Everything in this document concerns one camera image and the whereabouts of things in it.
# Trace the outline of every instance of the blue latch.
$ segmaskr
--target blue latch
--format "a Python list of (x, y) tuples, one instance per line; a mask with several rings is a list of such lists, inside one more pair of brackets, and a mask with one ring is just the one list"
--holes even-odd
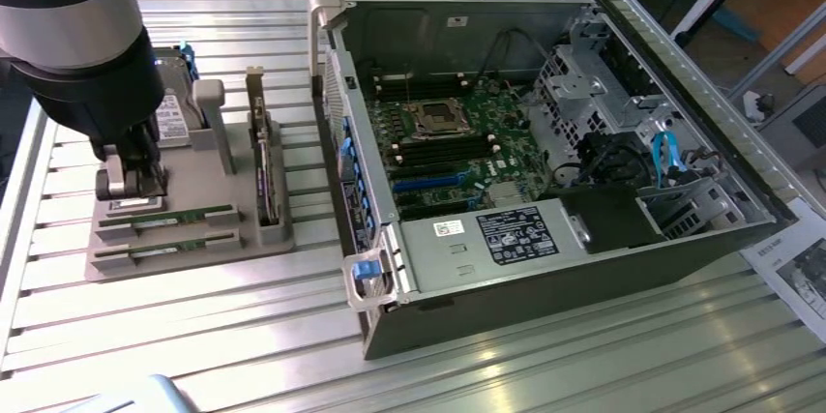
[(347, 137), (345, 142), (341, 144), (341, 154), (346, 155), (349, 149), (353, 149), (353, 139), (350, 137)]
[(353, 267), (353, 277), (357, 280), (369, 280), (382, 276), (382, 265), (378, 260), (360, 261)]
[(193, 45), (187, 43), (187, 41), (181, 41), (178, 44), (178, 48), (181, 49), (181, 54), (190, 64), (190, 76), (193, 76), (193, 80), (201, 79), (201, 75), (198, 73), (198, 67), (195, 66), (195, 49)]
[(669, 166), (677, 166), (681, 171), (689, 170), (684, 161), (681, 160), (681, 149), (677, 146), (677, 136), (670, 131), (664, 131), (654, 135), (654, 139), (650, 143), (650, 154), (654, 158), (654, 168), (657, 169), (657, 188), (662, 187), (662, 161), (660, 160), (660, 150), (662, 146), (662, 141), (666, 141), (669, 144), (669, 151), (665, 154), (666, 161)]

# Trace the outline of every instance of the green circuit board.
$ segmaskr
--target green circuit board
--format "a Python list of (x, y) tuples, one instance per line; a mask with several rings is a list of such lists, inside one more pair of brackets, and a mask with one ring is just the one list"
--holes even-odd
[(226, 212), (233, 210), (233, 205), (215, 205), (213, 207), (194, 208), (173, 212), (147, 213), (131, 215), (122, 218), (110, 218), (99, 221), (101, 227), (131, 224), (137, 229), (147, 227), (191, 224), (207, 219), (210, 213)]
[[(369, 110), (374, 123), (374, 133), (380, 150), (385, 155), (385, 166), (392, 173), (398, 168), (392, 155), (394, 144), (422, 140), (421, 120), (417, 109), (424, 104), (446, 102), (430, 99), (412, 102), (372, 102)], [(506, 92), (500, 82), (482, 79), (477, 88), (465, 97), (452, 100), (468, 122), (464, 132), (441, 135), (432, 140), (449, 140), (456, 137), (485, 137), (493, 134), (498, 151), (489, 157), (453, 162), (453, 174), (462, 173), (458, 186), (420, 189), (394, 193), (397, 205), (404, 216), (409, 207), (430, 207), (468, 202), (468, 210), (474, 211), (493, 206), (488, 189), (493, 184), (514, 182), (526, 201), (537, 198), (546, 186), (546, 170), (542, 153), (533, 139), (530, 123), (520, 102)], [(420, 176), (416, 179), (441, 178)], [(404, 180), (392, 180), (392, 188)]]

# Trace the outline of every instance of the metal frame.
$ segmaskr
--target metal frame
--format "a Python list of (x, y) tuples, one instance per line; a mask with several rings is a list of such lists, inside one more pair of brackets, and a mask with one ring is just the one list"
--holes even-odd
[[(3, 294), (0, 297), (0, 347), (6, 347), (11, 325), (21, 297), (21, 281), (29, 258), (33, 233), (35, 231), (39, 203), (47, 179), (53, 145), (58, 123), (47, 118), (38, 102), (33, 101), (21, 138), (19, 154), (13, 168), (10, 187), (3, 199), (2, 223), (9, 225), (3, 249)], [(6, 350), (0, 351), (0, 367)]]
[(809, 61), (824, 51), (826, 50), (826, 34), (821, 36), (821, 39), (815, 41), (815, 43), (807, 48), (804, 53), (799, 55), (795, 62), (789, 64), (787, 67), (788, 74), (797, 74), (801, 68), (809, 63)]
[[(809, 35), (809, 33), (821, 26), (824, 20), (826, 20), (826, 2), (824, 2), (821, 6), (815, 10), (815, 12), (812, 12), (812, 15), (809, 15), (809, 17), (799, 25), (792, 34), (787, 36), (784, 42), (777, 45), (777, 47), (769, 53), (761, 63), (756, 65), (752, 71), (740, 79), (737, 84), (734, 84), (732, 90), (728, 93), (728, 99), (732, 102), (740, 102), (740, 99), (749, 90), (749, 87), (761, 78), (768, 69), (784, 58), (789, 51), (796, 47), (799, 42), (803, 41)], [(793, 65), (797, 64), (797, 66), (801, 67), (807, 63), (807, 59), (804, 63), (799, 63), (799, 60), (796, 60), (796, 63), (793, 63)]]
[[(243, 70), (251, 62), (266, 65), (270, 111), (286, 124), (302, 245), (229, 265), (82, 282), (82, 257), (67, 253), (85, 247), (71, 231), (89, 221), (94, 175), (82, 165), (95, 157), (66, 129), (55, 143), (35, 140), (33, 157), (53, 157), (53, 166), (42, 163), (34, 177), (47, 177), (47, 193), (57, 195), (42, 197), (45, 183), (33, 184), (21, 198), (27, 237), (10, 242), (25, 251), (33, 236), (23, 230), (34, 230), (33, 252), (54, 244), (62, 252), (33, 261), (19, 254), (13, 263), (0, 302), (3, 340), (17, 328), (2, 368), (6, 409), (61, 410), (147, 372), (169, 375), (205, 411), (824, 409), (824, 344), (737, 254), (646, 293), (365, 362), (360, 321), (345, 307), (333, 192), (309, 103), (307, 1), (139, 2), (155, 44), (187, 39), (202, 73), (225, 80), (227, 123), (247, 118)], [(624, 2), (665, 43), (637, 1)], [(685, 56), (678, 48), (660, 50)], [(709, 93), (710, 114), (733, 132), (752, 134), (708, 79), (686, 80)], [(766, 143), (754, 137), (746, 147), (793, 187), (785, 192), (799, 195), (800, 181)]]

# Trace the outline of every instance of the blue pcie slot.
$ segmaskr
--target blue pcie slot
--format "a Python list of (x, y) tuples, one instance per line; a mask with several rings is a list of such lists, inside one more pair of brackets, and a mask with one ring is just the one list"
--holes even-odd
[(353, 162), (353, 174), (355, 184), (353, 186), (353, 193), (355, 196), (355, 202), (349, 205), (351, 214), (358, 217), (357, 227), (364, 228), (361, 231), (355, 231), (357, 236), (365, 235), (368, 242), (370, 242), (376, 233), (376, 220), (372, 212), (372, 200), (368, 193), (368, 184), (365, 183), (362, 166), (360, 165), (357, 144), (350, 129), (350, 119), (343, 118), (342, 128), (345, 130), (345, 140), (341, 146), (341, 158), (347, 158)]
[(446, 188), (461, 186), (465, 182), (465, 176), (468, 173), (462, 172), (452, 176), (442, 176), (440, 178), (414, 179), (410, 181), (400, 181), (393, 186), (394, 192), (420, 191), (422, 189)]

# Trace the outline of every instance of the motherboard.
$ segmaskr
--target motherboard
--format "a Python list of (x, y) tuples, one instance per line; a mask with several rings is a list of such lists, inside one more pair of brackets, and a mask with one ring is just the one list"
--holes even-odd
[(410, 95), (421, 93), (369, 103), (402, 219), (534, 200), (548, 183), (546, 157), (510, 83), (482, 78), (458, 97)]

